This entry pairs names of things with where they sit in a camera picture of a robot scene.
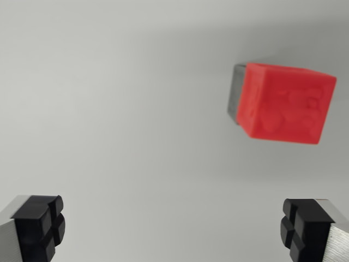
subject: red cube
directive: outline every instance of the red cube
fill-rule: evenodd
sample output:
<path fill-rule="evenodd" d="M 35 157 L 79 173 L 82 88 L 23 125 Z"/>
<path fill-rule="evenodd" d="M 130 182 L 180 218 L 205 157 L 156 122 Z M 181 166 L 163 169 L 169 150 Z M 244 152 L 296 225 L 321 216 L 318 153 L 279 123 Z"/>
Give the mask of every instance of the red cube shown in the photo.
<path fill-rule="evenodd" d="M 237 122 L 252 138 L 318 144 L 335 84 L 308 69 L 249 63 Z"/>

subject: cube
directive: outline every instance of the cube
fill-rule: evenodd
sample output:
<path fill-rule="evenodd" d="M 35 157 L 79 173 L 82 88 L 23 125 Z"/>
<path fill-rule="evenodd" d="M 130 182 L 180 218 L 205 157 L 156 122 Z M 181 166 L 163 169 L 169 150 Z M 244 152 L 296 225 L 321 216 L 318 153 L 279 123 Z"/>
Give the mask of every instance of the cube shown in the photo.
<path fill-rule="evenodd" d="M 318 144 L 335 84 L 308 69 L 248 63 L 236 121 L 252 138 Z"/>

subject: black gripper pad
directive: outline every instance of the black gripper pad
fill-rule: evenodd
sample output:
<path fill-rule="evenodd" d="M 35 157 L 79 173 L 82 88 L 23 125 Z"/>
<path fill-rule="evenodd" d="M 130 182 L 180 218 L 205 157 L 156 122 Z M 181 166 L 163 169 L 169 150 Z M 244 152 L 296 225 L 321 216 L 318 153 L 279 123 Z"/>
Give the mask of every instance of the black gripper pad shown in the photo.
<path fill-rule="evenodd" d="M 294 262 L 322 262 L 331 217 L 314 199 L 286 199 L 281 239 Z"/>
<path fill-rule="evenodd" d="M 31 196 L 12 216 L 23 262 L 50 262 L 64 236 L 60 196 Z"/>

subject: gray background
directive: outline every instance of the gray background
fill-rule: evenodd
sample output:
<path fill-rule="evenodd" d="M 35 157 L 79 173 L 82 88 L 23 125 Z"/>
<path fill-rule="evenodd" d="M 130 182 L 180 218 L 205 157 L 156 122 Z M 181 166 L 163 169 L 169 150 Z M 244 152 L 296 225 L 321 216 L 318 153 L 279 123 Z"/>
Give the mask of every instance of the gray background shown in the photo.
<path fill-rule="evenodd" d="M 0 206 L 60 194 L 59 261 L 290 261 L 285 198 L 349 217 L 348 1 L 0 0 Z M 338 77 L 318 146 L 249 139 L 235 63 Z"/>

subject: gray cube face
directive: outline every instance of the gray cube face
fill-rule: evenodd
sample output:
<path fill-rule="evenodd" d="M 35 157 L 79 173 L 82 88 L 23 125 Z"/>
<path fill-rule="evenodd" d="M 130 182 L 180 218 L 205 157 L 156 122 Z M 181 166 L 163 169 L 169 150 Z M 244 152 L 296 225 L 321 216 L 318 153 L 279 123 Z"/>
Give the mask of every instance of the gray cube face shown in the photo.
<path fill-rule="evenodd" d="M 233 80 L 231 84 L 229 104 L 228 104 L 228 114 L 231 116 L 231 118 L 234 120 L 236 124 L 239 124 L 237 122 L 236 117 L 238 112 L 240 96 L 242 92 L 242 86 L 244 85 L 245 72 L 246 72 L 245 64 L 237 64 L 234 66 Z"/>

